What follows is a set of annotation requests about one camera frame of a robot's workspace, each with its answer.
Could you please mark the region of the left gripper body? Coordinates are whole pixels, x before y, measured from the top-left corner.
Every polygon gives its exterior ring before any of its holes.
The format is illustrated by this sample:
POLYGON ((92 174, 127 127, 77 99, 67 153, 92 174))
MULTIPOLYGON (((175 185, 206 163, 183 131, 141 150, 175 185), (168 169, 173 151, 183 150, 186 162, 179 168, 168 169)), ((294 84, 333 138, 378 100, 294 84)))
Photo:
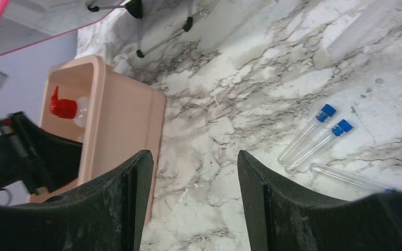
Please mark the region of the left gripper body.
POLYGON ((83 144, 45 131, 24 112, 0 119, 0 190, 22 181, 30 194, 77 179, 83 144))

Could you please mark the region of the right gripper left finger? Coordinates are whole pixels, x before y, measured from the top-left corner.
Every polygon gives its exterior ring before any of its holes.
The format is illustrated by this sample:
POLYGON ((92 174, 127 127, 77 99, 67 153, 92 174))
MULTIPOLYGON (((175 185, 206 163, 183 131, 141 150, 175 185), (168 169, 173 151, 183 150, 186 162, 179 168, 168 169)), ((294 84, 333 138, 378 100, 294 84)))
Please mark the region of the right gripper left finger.
POLYGON ((139 250, 153 166, 141 150, 46 202, 0 206, 0 250, 139 250))

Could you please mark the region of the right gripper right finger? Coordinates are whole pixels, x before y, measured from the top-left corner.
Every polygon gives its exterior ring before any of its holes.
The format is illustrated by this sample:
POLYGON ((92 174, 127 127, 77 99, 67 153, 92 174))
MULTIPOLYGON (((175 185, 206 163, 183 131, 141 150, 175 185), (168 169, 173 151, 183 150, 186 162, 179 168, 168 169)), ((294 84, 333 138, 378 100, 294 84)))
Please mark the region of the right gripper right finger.
POLYGON ((252 250, 402 250, 402 192, 336 199, 244 150, 237 169, 252 250))

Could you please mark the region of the wash bottle red cap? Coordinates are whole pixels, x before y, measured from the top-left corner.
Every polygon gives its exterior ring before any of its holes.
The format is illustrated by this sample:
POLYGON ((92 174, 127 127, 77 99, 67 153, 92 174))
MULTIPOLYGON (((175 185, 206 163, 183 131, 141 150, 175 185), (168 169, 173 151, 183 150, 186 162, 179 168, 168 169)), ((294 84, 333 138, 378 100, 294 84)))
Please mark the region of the wash bottle red cap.
POLYGON ((49 111, 59 118, 73 120, 78 127, 85 128, 89 106, 90 98, 86 96, 77 100, 60 99, 59 87, 56 86, 50 99, 49 111))

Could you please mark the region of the pink plastic bin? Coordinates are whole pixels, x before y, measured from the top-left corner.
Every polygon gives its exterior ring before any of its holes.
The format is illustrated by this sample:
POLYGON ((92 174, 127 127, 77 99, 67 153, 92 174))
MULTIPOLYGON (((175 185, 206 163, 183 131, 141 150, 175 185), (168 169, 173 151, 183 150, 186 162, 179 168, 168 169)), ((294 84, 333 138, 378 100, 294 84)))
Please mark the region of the pink plastic bin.
POLYGON ((112 170, 140 150, 151 151, 157 163, 165 106, 161 92, 115 72, 100 56, 88 55, 53 66, 44 89, 40 128, 70 140, 83 138, 78 177, 55 194, 112 170), (61 99, 90 99, 85 127, 50 112, 54 92, 61 99))

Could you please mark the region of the blue cap test tube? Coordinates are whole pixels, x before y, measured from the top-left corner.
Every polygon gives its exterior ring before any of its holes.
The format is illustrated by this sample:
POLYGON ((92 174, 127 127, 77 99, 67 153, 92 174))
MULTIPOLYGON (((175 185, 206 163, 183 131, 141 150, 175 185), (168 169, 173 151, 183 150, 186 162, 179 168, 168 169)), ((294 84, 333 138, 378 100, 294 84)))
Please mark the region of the blue cap test tube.
POLYGON ((286 167, 290 161, 302 150, 303 146, 309 142, 323 125, 337 112, 330 104, 325 104, 317 114, 307 123, 307 125, 295 136, 290 144, 278 156, 278 162, 286 167))

